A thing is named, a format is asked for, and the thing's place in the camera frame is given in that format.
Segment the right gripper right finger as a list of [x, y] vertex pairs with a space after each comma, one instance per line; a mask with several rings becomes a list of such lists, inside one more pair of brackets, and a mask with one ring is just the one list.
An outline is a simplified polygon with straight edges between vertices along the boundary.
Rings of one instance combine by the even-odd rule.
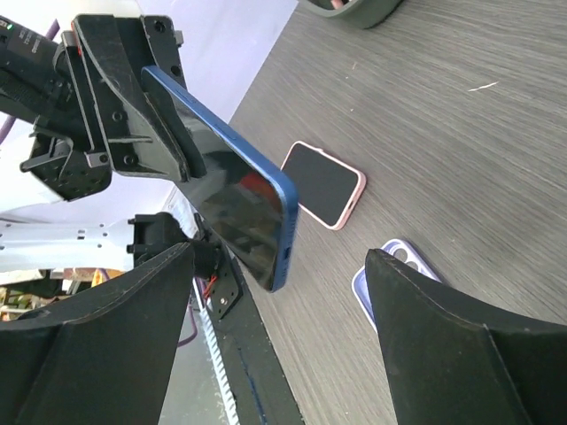
[[565, 423], [565, 326], [489, 305], [379, 249], [365, 272], [398, 423]]

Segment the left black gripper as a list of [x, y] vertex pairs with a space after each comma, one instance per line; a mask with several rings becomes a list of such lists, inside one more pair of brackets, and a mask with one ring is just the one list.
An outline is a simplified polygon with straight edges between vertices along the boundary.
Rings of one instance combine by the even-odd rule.
[[[185, 182], [189, 153], [176, 140], [175, 108], [143, 76], [158, 66], [184, 89], [183, 34], [168, 16], [118, 18], [82, 14], [74, 36], [89, 78], [97, 118], [114, 170]], [[111, 183], [101, 139], [92, 142], [67, 61], [66, 47], [1, 18], [1, 111], [33, 125], [30, 156], [19, 164], [66, 201]]]

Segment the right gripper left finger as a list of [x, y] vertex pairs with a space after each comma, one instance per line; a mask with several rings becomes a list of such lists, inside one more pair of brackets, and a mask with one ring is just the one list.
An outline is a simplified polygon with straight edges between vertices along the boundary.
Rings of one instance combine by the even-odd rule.
[[155, 424], [183, 326], [194, 250], [1, 326], [4, 424]]

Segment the blue phone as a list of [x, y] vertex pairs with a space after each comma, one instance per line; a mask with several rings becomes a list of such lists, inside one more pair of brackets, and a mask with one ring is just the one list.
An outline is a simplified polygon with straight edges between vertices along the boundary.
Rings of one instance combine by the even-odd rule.
[[170, 115], [181, 121], [206, 169], [204, 176], [178, 183], [178, 189], [264, 290], [280, 290], [299, 214], [294, 184], [157, 66], [145, 67], [141, 76], [155, 102], [173, 103]]

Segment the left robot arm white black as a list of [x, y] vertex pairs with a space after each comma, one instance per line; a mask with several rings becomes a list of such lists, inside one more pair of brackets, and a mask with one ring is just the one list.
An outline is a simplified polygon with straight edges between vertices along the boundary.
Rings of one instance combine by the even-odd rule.
[[[113, 174], [187, 182], [205, 173], [174, 103], [144, 75], [183, 82], [182, 34], [169, 17], [82, 14], [60, 42], [1, 20], [1, 109], [33, 126], [19, 168], [66, 201], [105, 190]], [[186, 235], [168, 213], [114, 223], [1, 224], [1, 268], [128, 271]]]

